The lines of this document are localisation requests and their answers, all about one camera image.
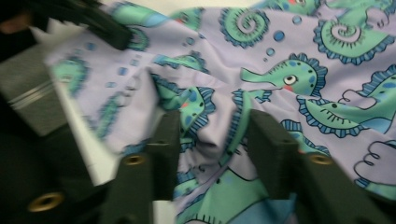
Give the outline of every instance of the black plastic clip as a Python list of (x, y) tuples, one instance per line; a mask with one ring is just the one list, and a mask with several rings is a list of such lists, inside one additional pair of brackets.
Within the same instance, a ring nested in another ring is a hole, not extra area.
[(88, 25), (90, 31), (115, 49), (127, 49), (132, 38), (132, 32), (101, 10), (95, 0), (32, 0), (26, 1), (26, 6), (44, 17)]

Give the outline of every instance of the cartoon seahorse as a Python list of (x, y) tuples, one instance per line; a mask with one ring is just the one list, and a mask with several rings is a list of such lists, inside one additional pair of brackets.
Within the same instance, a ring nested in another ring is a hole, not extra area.
[(395, 41), (394, 36), (386, 33), (339, 21), (319, 21), (314, 32), (314, 42), (318, 44), (319, 52), (326, 53), (329, 59), (355, 65), (372, 60), (376, 53), (384, 51)]
[(260, 179), (247, 181), (228, 169), (206, 193), (187, 204), (187, 208), (177, 215), (177, 223), (228, 223), (266, 196)]
[(245, 49), (262, 41), (270, 21), (258, 9), (226, 8), (221, 12), (219, 23), (225, 40)]
[(330, 108), (326, 109), (324, 105), (334, 104), (330, 101), (323, 99), (306, 100), (299, 95), (297, 101), (300, 104), (299, 111), (306, 117), (306, 122), (310, 126), (318, 127), (321, 133), (332, 133), (339, 138), (344, 138), (347, 135), (357, 136), (362, 130), (367, 129), (359, 123), (339, 117)]
[(199, 183), (192, 170), (186, 173), (177, 172), (177, 186), (174, 191), (174, 199), (188, 195), (198, 187)]
[(271, 8), (309, 16), (314, 14), (320, 5), (320, 0), (266, 0), (254, 8)]
[(248, 94), (260, 104), (264, 102), (271, 102), (270, 96), (272, 95), (272, 91), (255, 90), (249, 91)]
[(104, 139), (111, 132), (111, 124), (120, 112), (119, 97), (120, 92), (109, 97), (99, 110), (99, 120), (95, 123), (94, 132), (100, 139)]
[(175, 83), (170, 83), (158, 75), (151, 75), (156, 83), (160, 95), (160, 104), (164, 109), (180, 110), (180, 134), (186, 134), (197, 140), (197, 132), (206, 126), (207, 117), (216, 110), (212, 103), (213, 89), (206, 87), (193, 87), (179, 89)]
[[(352, 96), (352, 92), (347, 92), (344, 97), (349, 95)], [(364, 108), (361, 108), (358, 104), (349, 105), (354, 104), (351, 102), (353, 99), (344, 98), (339, 101), (344, 104), (329, 102), (321, 107), (364, 127), (386, 133), (396, 114), (396, 106), (392, 100), (396, 97), (396, 64), (386, 71), (373, 73), (372, 80), (363, 84), (362, 91), (356, 91), (354, 95), (359, 97), (356, 101), (364, 103), (368, 100), (372, 104), (366, 104)]]
[(133, 34), (129, 48), (138, 51), (143, 51), (149, 47), (149, 38), (142, 29), (136, 26), (155, 27), (169, 20), (169, 18), (152, 9), (130, 2), (117, 3), (110, 11), (110, 15), (113, 20), (129, 27)]
[(201, 27), (203, 12), (204, 9), (202, 7), (194, 7), (174, 13), (170, 18), (184, 24), (194, 31), (198, 31)]
[(205, 68), (205, 60), (201, 58), (200, 52), (192, 51), (189, 55), (182, 55), (175, 58), (169, 58), (164, 55), (158, 55), (154, 58), (154, 63), (178, 69), (181, 65), (209, 74)]
[(168, 17), (150, 8), (127, 1), (117, 3), (110, 11), (110, 15), (119, 24), (143, 27), (158, 26), (170, 20)]
[[(393, 0), (335, 0), (327, 2), (326, 5), (329, 8), (345, 10), (342, 15), (337, 17), (337, 20), (341, 23), (362, 28), (369, 28), (370, 25), (367, 24), (367, 21), (374, 19), (369, 18), (370, 10), (376, 9), (376, 13), (381, 12), (383, 14), (379, 18), (386, 18), (388, 20), (389, 15), (393, 14), (396, 9), (396, 2)], [(377, 22), (379, 22), (377, 25), (379, 28), (384, 25), (383, 21)]]
[(224, 147), (224, 154), (219, 160), (221, 166), (229, 161), (245, 136), (248, 127), (248, 113), (251, 108), (250, 100), (250, 94), (247, 91), (238, 90), (233, 92), (233, 102), (236, 105), (236, 110), (233, 112), (230, 130), (228, 131)]
[(297, 94), (320, 97), (320, 90), (326, 84), (327, 68), (320, 66), (318, 60), (309, 59), (304, 53), (291, 54), (289, 58), (267, 73), (260, 75), (242, 68), (241, 79), (248, 82), (268, 82), (276, 87)]
[(83, 87), (83, 82), (87, 79), (90, 69), (80, 58), (72, 56), (62, 60), (51, 67), (52, 74), (59, 80), (67, 83), (67, 90), (76, 97)]
[(303, 135), (303, 127), (300, 122), (295, 122), (291, 119), (285, 119), (282, 120), (280, 124), (300, 143), (300, 150), (303, 153), (319, 152), (330, 157), (329, 149), (323, 146), (316, 146)]
[(393, 172), (396, 141), (373, 142), (354, 170), (360, 178), (355, 183), (373, 193), (396, 200), (396, 178)]

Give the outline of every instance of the lavender fabric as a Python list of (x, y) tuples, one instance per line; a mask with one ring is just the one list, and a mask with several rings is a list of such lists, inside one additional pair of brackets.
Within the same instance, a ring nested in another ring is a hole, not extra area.
[(105, 10), (134, 33), (127, 50), (84, 32), (47, 64), (114, 153), (144, 147), (156, 109), (181, 112), (177, 223), (285, 223), (292, 197), (268, 200), (247, 155), (250, 109), (396, 200), (395, 8), (275, 0), (168, 17), (118, 2)]

